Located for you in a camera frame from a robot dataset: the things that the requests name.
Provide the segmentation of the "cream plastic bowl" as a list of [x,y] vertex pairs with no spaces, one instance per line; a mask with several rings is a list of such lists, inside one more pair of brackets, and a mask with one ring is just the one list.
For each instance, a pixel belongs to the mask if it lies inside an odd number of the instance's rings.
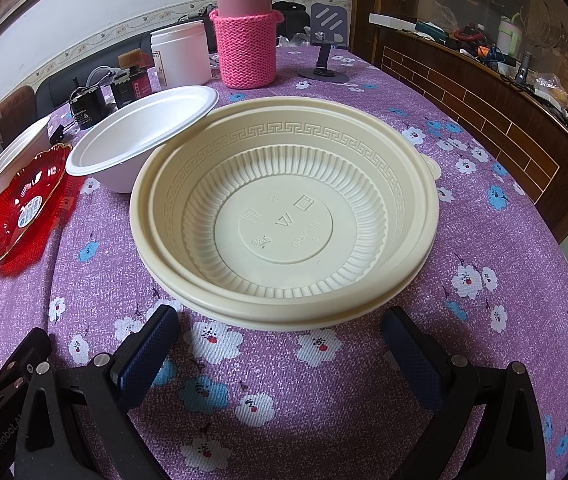
[[144,266],[196,312],[252,330],[360,318],[409,285],[436,238],[425,157],[353,107],[263,98],[157,148],[130,202]]

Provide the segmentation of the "white plastic jar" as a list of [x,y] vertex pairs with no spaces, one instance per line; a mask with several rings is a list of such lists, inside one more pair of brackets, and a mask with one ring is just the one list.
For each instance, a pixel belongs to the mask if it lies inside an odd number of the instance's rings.
[[152,32],[150,48],[162,89],[200,86],[212,76],[206,29],[202,21]]

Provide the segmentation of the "red glass plate gold rim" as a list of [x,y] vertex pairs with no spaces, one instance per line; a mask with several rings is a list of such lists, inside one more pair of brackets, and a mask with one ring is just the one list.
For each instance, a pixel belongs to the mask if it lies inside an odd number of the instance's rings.
[[40,217],[66,174],[72,148],[58,143],[41,152],[11,179],[0,192],[0,263]]

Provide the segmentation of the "large white foam bowl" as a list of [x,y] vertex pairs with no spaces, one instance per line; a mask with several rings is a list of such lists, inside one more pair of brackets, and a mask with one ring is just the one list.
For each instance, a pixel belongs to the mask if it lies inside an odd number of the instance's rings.
[[195,125],[218,100],[218,91],[210,87],[185,86],[128,104],[76,142],[67,174],[93,177],[112,192],[130,193],[154,149]]

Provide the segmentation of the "black phone stand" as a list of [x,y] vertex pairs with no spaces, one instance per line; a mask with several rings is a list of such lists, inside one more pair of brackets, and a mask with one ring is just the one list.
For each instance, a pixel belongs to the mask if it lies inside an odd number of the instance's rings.
[[343,6],[313,3],[310,10],[310,38],[313,46],[319,46],[319,56],[313,68],[303,68],[297,74],[305,79],[346,84],[349,77],[328,67],[331,49],[348,42],[348,12]]

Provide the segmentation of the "black round tin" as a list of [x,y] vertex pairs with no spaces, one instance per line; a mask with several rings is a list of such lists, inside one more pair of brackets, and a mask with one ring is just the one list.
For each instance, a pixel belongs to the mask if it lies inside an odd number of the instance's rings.
[[108,116],[108,107],[100,87],[75,88],[69,98],[72,116],[81,130],[90,129]]

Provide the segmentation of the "small white foam bowl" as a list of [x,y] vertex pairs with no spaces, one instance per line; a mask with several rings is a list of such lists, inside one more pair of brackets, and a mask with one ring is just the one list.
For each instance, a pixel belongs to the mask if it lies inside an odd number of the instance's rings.
[[48,114],[34,122],[0,153],[0,192],[37,154],[50,148],[47,125],[51,117]]

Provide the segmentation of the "black red jar cork lid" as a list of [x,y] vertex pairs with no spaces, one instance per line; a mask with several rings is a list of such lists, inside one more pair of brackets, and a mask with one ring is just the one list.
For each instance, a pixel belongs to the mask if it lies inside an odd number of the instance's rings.
[[153,93],[148,76],[148,56],[140,49],[118,56],[119,70],[113,76],[110,89],[116,107],[122,108]]

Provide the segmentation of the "wooden brick-pattern counter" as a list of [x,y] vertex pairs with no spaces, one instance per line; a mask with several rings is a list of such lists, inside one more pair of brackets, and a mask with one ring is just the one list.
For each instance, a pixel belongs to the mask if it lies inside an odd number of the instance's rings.
[[533,96],[467,56],[371,23],[408,20],[416,0],[352,0],[351,51],[457,120],[508,170],[557,240],[568,237],[568,128]]

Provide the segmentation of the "black binder clip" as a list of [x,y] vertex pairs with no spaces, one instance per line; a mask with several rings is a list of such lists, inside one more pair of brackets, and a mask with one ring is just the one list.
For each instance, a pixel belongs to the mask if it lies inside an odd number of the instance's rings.
[[49,144],[54,146],[57,144],[69,143],[74,139],[75,133],[78,131],[75,124],[58,125],[49,137]]

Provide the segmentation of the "purple floral tablecloth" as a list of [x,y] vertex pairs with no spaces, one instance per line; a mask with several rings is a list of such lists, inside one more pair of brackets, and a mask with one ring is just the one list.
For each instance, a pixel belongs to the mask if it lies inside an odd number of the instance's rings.
[[[524,168],[464,119],[347,52],[342,86],[299,77],[311,47],[277,54],[271,96],[360,108],[438,162],[436,243],[397,298],[416,325],[477,366],[520,361],[541,415],[549,479],[568,473],[568,263]],[[137,255],[128,199],[95,179],[37,263],[0,274],[0,364],[40,326],[57,366],[116,350],[167,294]],[[174,479],[385,479],[429,421],[380,336],[380,316],[301,333],[243,330],[181,310],[182,333],[139,432]]]

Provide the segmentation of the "pink knit-sleeved thermos bottle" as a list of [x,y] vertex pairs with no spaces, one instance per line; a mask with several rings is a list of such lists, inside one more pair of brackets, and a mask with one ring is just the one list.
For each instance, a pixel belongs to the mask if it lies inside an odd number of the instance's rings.
[[248,90],[273,82],[276,27],[283,16],[272,9],[272,0],[217,0],[210,18],[223,84]]

